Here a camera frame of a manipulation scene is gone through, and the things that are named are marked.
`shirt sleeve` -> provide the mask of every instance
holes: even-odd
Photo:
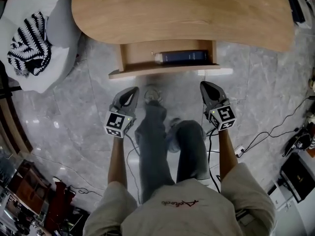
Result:
[[[137,208],[136,200],[119,182],[111,182],[98,208],[88,217],[84,236],[102,236],[109,231],[120,231],[122,222]]]
[[[236,212],[246,210],[253,216],[252,222],[241,226],[246,235],[270,235],[275,225],[275,207],[244,163],[239,163],[225,176],[221,194],[234,204]]]

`gray tile floor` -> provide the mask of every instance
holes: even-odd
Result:
[[[203,117],[199,83],[207,80],[221,86],[236,109],[237,124],[230,129],[234,147],[247,147],[261,131],[270,131],[306,97],[307,83],[314,65],[315,37],[296,30],[295,42],[287,53],[277,53],[240,44],[218,43],[218,63],[234,69],[232,75],[210,76],[208,71],[194,71],[151,77],[109,80],[108,73],[116,61],[111,45],[83,36],[80,57],[72,72],[56,88],[44,94],[18,91],[13,101],[34,151],[28,158],[52,181],[58,176],[66,184],[85,187],[102,194],[113,139],[104,132],[106,111],[114,95],[129,86],[155,83],[162,90],[163,104],[168,109],[165,122],[174,117],[194,119],[207,131],[211,127]],[[274,135],[293,130],[302,124],[306,102]],[[144,117],[143,100],[136,110],[134,131]],[[240,159],[246,162],[262,187],[267,188],[283,162],[282,147],[290,134],[268,138]],[[125,139],[125,156],[132,149]],[[213,137],[212,150],[218,150],[218,137]],[[179,154],[169,154],[173,178],[176,177]],[[138,157],[133,151],[128,163],[139,184]],[[214,175],[219,174],[219,155],[211,153]],[[136,197],[133,177],[127,170],[128,189]],[[100,197],[77,194],[74,203],[92,211]]]

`gray pants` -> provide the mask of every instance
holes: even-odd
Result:
[[[163,185],[173,185],[167,163],[165,126],[166,109],[157,101],[146,105],[146,116],[135,131],[140,149],[140,180],[142,203],[146,202]],[[178,124],[176,135],[181,150],[177,182],[195,178],[209,179],[207,151],[203,141],[202,127],[194,120]]]

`white power adapter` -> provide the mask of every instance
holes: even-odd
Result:
[[[236,154],[236,157],[237,158],[240,158],[243,153],[244,153],[244,147],[243,146],[238,146],[236,149],[235,149],[235,154]]]

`red cloth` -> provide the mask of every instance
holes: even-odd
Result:
[[[75,194],[66,190],[66,185],[62,182],[56,182],[56,194],[49,204],[48,212],[45,220],[45,228],[52,233],[59,231],[60,224],[66,218],[70,204]]]

